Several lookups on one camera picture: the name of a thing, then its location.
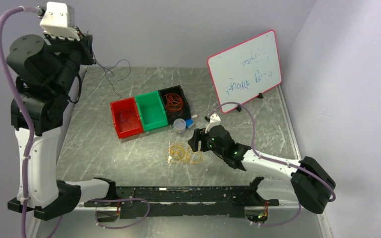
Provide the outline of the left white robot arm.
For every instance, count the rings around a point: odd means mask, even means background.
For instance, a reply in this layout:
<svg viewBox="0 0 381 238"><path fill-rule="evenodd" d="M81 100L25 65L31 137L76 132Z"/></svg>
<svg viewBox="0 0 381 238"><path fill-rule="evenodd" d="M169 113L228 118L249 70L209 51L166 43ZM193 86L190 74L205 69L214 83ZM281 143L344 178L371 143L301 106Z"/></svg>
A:
<svg viewBox="0 0 381 238"><path fill-rule="evenodd" d="M111 206L118 198L116 184L107 178L68 182L56 178L56 165L70 117L79 101L82 83L80 68L93 65L90 34L79 33L74 40L52 38L49 34L24 35L15 40L5 64L17 75L15 88L30 116L29 128L22 109L13 100L11 125L19 144L21 166L19 192L9 210L33 211L34 217L50 220L71 212L79 203L98 199Z"/></svg>

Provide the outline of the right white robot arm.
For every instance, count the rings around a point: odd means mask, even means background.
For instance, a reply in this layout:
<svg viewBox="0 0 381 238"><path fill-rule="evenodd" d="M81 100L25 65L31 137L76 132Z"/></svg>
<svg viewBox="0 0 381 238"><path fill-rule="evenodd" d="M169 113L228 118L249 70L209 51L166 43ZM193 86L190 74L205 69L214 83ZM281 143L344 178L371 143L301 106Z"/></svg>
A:
<svg viewBox="0 0 381 238"><path fill-rule="evenodd" d="M335 181L312 157L293 161L262 153L235 142L221 125L209 131L195 129L188 145L193 152L213 152L233 169L271 176L273 179L263 178L248 191L248 200L253 205L265 200L285 200L321 214L336 199Z"/></svg>

